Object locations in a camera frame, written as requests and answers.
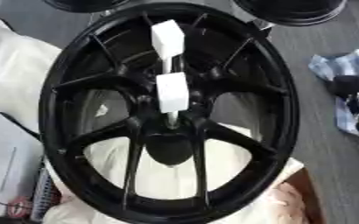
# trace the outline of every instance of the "black wheel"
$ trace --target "black wheel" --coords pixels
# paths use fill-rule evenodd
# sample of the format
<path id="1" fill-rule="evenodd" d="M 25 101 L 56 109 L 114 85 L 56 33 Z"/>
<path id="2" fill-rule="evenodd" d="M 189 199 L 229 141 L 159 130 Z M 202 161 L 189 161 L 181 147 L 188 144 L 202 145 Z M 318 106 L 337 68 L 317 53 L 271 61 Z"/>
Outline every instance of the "black wheel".
<path id="1" fill-rule="evenodd" d="M 257 18 L 290 26 L 325 23 L 341 13 L 347 0 L 234 0 Z"/>
<path id="2" fill-rule="evenodd" d="M 107 11 L 130 0 L 44 0 L 52 7 L 71 12 Z"/>
<path id="3" fill-rule="evenodd" d="M 151 25 L 168 19 L 187 35 L 186 52 L 175 59 L 174 70 L 187 75 L 190 107 L 180 112 L 177 129 L 168 129 L 158 111 L 155 75 L 161 65 L 150 38 Z M 86 128 L 85 108 L 99 108 L 100 96 L 110 91 L 123 96 L 129 116 Z M 216 98 L 231 92 L 257 95 L 271 106 L 270 140 L 259 142 L 210 119 Z M 206 223 L 248 205 L 282 171 L 296 141 L 299 104 L 284 61 L 253 26 L 205 6 L 155 3 L 103 18 L 62 52 L 42 90 L 39 125 L 54 170 L 98 211 L 130 223 Z M 83 153 L 89 145 L 115 137 L 130 139 L 123 187 L 102 177 Z M 213 191 L 207 186 L 207 139 L 239 145 L 252 155 L 238 175 Z M 176 149 L 183 151 L 175 161 L 159 153 L 178 144 L 183 147 Z M 135 176 L 145 145 L 163 164 L 193 158 L 198 185 L 193 197 L 137 194 Z"/>

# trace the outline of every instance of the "rim lip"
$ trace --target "rim lip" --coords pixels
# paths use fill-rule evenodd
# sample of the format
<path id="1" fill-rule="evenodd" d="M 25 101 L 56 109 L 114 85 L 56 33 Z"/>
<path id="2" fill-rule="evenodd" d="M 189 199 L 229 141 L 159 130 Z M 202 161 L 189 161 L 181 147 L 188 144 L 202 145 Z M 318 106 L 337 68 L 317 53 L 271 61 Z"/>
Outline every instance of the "rim lip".
<path id="1" fill-rule="evenodd" d="M 132 14 L 133 17 L 137 15 L 141 15 L 141 12 L 148 10 L 158 10 L 162 11 L 165 8 L 170 10 L 177 9 L 190 9 L 198 12 L 207 12 L 214 15 L 218 15 L 220 18 L 224 18 L 228 21 L 231 21 L 233 25 L 246 28 L 248 33 L 251 33 L 254 37 L 257 37 L 257 44 L 262 46 L 263 50 L 266 51 L 273 59 L 274 66 L 277 67 L 281 73 L 283 74 L 284 80 L 282 80 L 287 87 L 287 91 L 290 93 L 291 97 L 286 97 L 288 100 L 287 105 L 285 105 L 285 118 L 289 123 L 285 124 L 285 127 L 282 128 L 282 134 L 280 134 L 278 138 L 278 145 L 281 145 L 279 149 L 285 152 L 285 155 L 277 159 L 277 162 L 272 165 L 265 175 L 263 181 L 257 182 L 257 190 L 252 191 L 251 193 L 246 193 L 244 196 L 236 199 L 235 203 L 223 203 L 223 205 L 217 206 L 215 210 L 209 210 L 205 213 L 191 213 L 188 216 L 182 217 L 168 217 L 168 216 L 159 216 L 159 215 L 151 215 L 150 213 L 140 213 L 139 211 L 131 211 L 131 210 L 121 210 L 115 209 L 110 206 L 103 206 L 100 199 L 96 199 L 97 194 L 90 189 L 83 189 L 78 185 L 68 183 L 74 183 L 74 177 L 72 172 L 67 169 L 67 166 L 63 163 L 62 158 L 59 155 L 53 155 L 54 152 L 58 150 L 59 146 L 56 143 L 56 137 L 58 137 L 58 133 L 55 130 L 56 124 L 49 123 L 48 121 L 53 121 L 53 106 L 55 104 L 55 99 L 53 99 L 52 95 L 52 83 L 53 80 L 60 79 L 65 74 L 66 69 L 64 66 L 67 62 L 72 61 L 73 57 L 76 55 L 74 48 L 78 48 L 83 44 L 86 44 L 86 37 L 91 32 L 105 32 L 108 29 L 112 28 L 115 25 L 121 24 L 122 22 L 128 21 L 129 14 Z M 115 217 L 121 221 L 129 221 L 131 223 L 205 223 L 208 221 L 217 220 L 226 215 L 232 214 L 233 212 L 239 210 L 240 208 L 249 204 L 253 199 L 258 197 L 263 190 L 265 190 L 271 181 L 265 181 L 266 179 L 275 179 L 277 175 L 284 168 L 285 163 L 289 156 L 292 153 L 293 146 L 295 145 L 296 138 L 298 135 L 299 129 L 299 102 L 298 96 L 293 84 L 292 77 L 290 72 L 285 65 L 285 62 L 281 59 L 277 50 L 269 43 L 262 34 L 258 33 L 258 31 L 251 30 L 251 28 L 246 27 L 247 25 L 231 15 L 206 7 L 201 5 L 196 5 L 192 3 L 149 3 L 145 5 L 140 5 L 137 7 L 133 7 L 127 10 L 121 10 L 117 12 L 115 15 L 110 17 L 106 17 L 101 19 L 97 23 L 91 25 L 80 34 L 56 59 L 53 67 L 49 72 L 49 76 L 46 79 L 44 87 L 42 88 L 41 99 L 39 101 L 39 128 L 42 133 L 42 140 L 45 146 L 46 155 L 51 162 L 54 170 L 57 172 L 61 180 L 67 184 L 67 186 L 72 190 L 78 197 L 87 202 L 90 206 L 95 209 L 98 209 L 100 212 L 107 214 L 108 216 Z M 110 202 L 113 205 L 113 201 L 106 199 L 107 202 Z"/>
<path id="2" fill-rule="evenodd" d="M 287 25 L 287 26 L 309 26 L 309 25 L 318 25 L 327 22 L 328 20 L 335 18 L 339 15 L 346 6 L 348 0 L 342 0 L 335 8 L 331 10 L 325 10 L 320 12 L 320 15 L 317 17 L 295 17 L 292 15 L 284 16 L 279 15 L 279 12 L 275 13 L 265 13 L 264 10 L 254 7 L 254 4 L 248 3 L 248 0 L 234 0 L 236 4 L 241 7 L 244 11 L 249 12 L 251 15 L 261 18 L 265 21 L 278 24 L 278 25 Z"/>
<path id="3" fill-rule="evenodd" d="M 130 0 L 111 0 L 110 3 L 90 3 L 82 6 L 74 6 L 66 3 L 59 3 L 53 0 L 44 0 L 44 1 L 45 3 L 50 4 L 52 7 L 61 11 L 90 13 L 90 12 L 111 10 L 114 7 L 117 7 L 118 5 L 129 2 Z"/>

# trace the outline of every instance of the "white block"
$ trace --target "white block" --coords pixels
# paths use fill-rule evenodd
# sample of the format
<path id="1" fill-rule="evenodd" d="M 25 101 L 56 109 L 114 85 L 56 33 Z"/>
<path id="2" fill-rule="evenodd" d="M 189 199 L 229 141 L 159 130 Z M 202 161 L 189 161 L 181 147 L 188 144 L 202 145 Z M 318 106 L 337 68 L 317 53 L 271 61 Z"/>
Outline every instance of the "white block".
<path id="1" fill-rule="evenodd" d="M 184 73 L 167 73 L 157 76 L 160 112 L 186 110 L 189 106 L 189 89 Z"/>
<path id="2" fill-rule="evenodd" d="M 162 60 L 184 52 L 185 34 L 174 20 L 155 24 L 151 28 L 152 45 Z"/>

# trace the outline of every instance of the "white fabric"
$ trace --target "white fabric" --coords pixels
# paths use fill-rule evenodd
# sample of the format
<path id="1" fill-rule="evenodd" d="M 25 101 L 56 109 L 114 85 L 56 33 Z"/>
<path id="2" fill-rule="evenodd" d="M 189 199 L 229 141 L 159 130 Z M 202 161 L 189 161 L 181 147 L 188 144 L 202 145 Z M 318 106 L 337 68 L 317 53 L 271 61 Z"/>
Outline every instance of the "white fabric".
<path id="1" fill-rule="evenodd" d="M 59 52 L 60 49 L 52 45 L 19 36 L 0 27 L 0 111 L 13 116 L 25 127 L 38 131 L 40 89 L 48 69 Z M 250 136 L 249 129 L 232 126 L 230 128 Z M 208 141 L 206 148 L 209 190 L 233 178 L 250 160 L 249 152 L 227 143 Z M 119 138 L 93 145 L 87 151 L 87 156 L 101 175 L 114 184 L 122 186 L 127 149 L 128 141 Z M 301 163 L 290 160 L 273 186 L 301 168 Z M 53 169 L 49 170 L 56 186 L 63 194 L 63 203 L 53 207 L 46 214 L 45 224 L 123 223 L 97 212 L 74 197 L 58 179 Z M 136 183 L 138 194 L 160 199 L 176 199 L 189 197 L 195 193 L 195 173 L 191 159 L 174 168 L 167 168 L 156 163 L 144 151 L 138 170 Z M 268 216 L 268 211 L 264 209 L 262 200 L 258 199 L 237 213 L 215 223 L 272 224 L 265 222 L 265 216 Z"/>
<path id="2" fill-rule="evenodd" d="M 38 102 L 60 49 L 0 26 L 0 112 L 38 132 Z"/>
<path id="3" fill-rule="evenodd" d="M 250 136 L 248 129 L 235 126 L 227 127 Z M 106 179 L 117 186 L 123 186 L 124 169 L 128 154 L 128 143 L 126 138 L 118 138 L 100 142 L 87 152 L 89 162 Z M 243 167 L 249 163 L 251 155 L 248 151 L 232 144 L 210 140 L 206 142 L 206 157 L 208 171 L 208 190 L 211 191 L 232 179 Z M 64 200 L 59 206 L 49 210 L 44 218 L 44 224 L 120 224 L 122 221 L 110 218 L 95 211 L 85 203 L 77 199 L 67 187 L 60 181 L 48 165 L 54 184 L 60 189 Z M 303 168 L 303 164 L 290 159 L 285 169 L 270 186 L 270 189 L 285 181 L 293 173 Z M 136 191 L 137 194 L 156 199 L 179 199 L 191 197 L 195 194 L 196 176 L 193 160 L 189 159 L 184 164 L 168 168 L 155 162 L 147 152 L 141 158 L 138 167 Z M 271 203 L 265 196 L 261 196 L 244 209 L 231 214 L 221 220 L 214 221 L 214 224 L 292 224 L 291 222 L 278 222 L 279 219 L 272 218 L 275 214 L 268 208 Z"/>

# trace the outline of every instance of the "wheel rim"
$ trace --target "wheel rim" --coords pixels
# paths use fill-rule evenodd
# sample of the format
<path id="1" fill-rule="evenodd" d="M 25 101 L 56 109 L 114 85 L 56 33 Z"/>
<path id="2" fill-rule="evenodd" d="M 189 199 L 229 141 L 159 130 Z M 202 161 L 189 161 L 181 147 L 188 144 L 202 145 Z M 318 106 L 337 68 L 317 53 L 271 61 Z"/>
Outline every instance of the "wheel rim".
<path id="1" fill-rule="evenodd" d="M 129 59 L 132 58 L 129 56 L 124 62 L 123 58 L 127 57 L 116 56 L 112 48 L 122 35 L 126 37 L 129 29 L 137 30 L 137 34 L 146 34 L 151 24 L 167 19 L 176 20 L 185 30 L 188 52 L 191 52 L 194 46 L 192 36 L 203 36 L 206 32 L 224 33 L 236 43 L 236 48 L 230 55 L 223 60 L 217 60 L 212 67 L 208 65 L 205 73 L 194 69 L 191 53 L 185 53 L 183 58 L 176 59 L 174 64 L 177 70 L 184 67 L 188 78 L 190 75 L 195 77 L 189 84 L 190 88 L 195 90 L 194 92 L 202 92 L 204 96 L 192 94 L 191 90 L 191 104 L 195 102 L 195 106 L 181 113 L 181 127 L 174 132 L 162 129 L 161 116 L 156 116 L 157 104 L 152 96 L 154 85 L 148 79 L 148 73 L 136 72 L 133 75 L 140 65 L 137 62 L 134 62 L 136 66 L 132 65 L 133 60 Z M 260 67 L 264 67 L 266 74 L 271 75 L 270 85 L 261 86 L 241 80 L 240 77 L 227 78 L 230 76 L 232 63 L 242 58 L 247 51 L 255 53 L 254 57 L 259 61 Z M 151 52 L 152 49 L 148 47 L 139 55 Z M 80 62 L 80 58 L 85 58 L 86 55 L 95 57 L 97 53 L 106 59 L 108 67 L 112 67 L 111 70 L 94 75 L 75 74 L 76 61 Z M 75 100 L 75 92 L 85 89 L 114 89 L 122 93 L 130 104 L 130 117 L 92 134 L 78 136 L 77 115 L 66 116 L 66 113 L 72 114 L 81 110 L 77 103 L 70 102 Z M 278 117 L 277 128 L 271 145 L 262 145 L 208 120 L 212 101 L 225 92 L 253 92 L 278 105 L 275 111 Z M 292 153 L 298 125 L 298 99 L 292 78 L 272 45 L 259 31 L 230 15 L 188 3 L 138 6 L 119 11 L 116 15 L 93 24 L 57 58 L 42 90 L 39 104 L 39 126 L 46 154 L 61 180 L 93 208 L 132 223 L 204 223 L 232 214 L 246 206 L 265 190 L 283 169 Z M 195 197 L 161 200 L 141 197 L 134 193 L 134 175 L 140 151 L 145 144 L 143 140 L 157 133 L 164 136 L 185 135 L 190 139 L 198 171 L 198 190 Z M 103 178 L 82 154 L 85 147 L 94 142 L 123 136 L 133 141 L 130 144 L 125 190 Z M 206 174 L 203 168 L 203 145 L 206 138 L 240 145 L 254 157 L 254 161 L 240 174 L 212 192 L 206 192 Z"/>
<path id="2" fill-rule="evenodd" d="M 266 21 L 290 26 L 325 23 L 344 9 L 347 0 L 291 1 L 235 0 L 245 11 Z"/>
<path id="3" fill-rule="evenodd" d="M 97 12 L 111 10 L 130 0 L 45 0 L 52 7 L 71 12 Z"/>

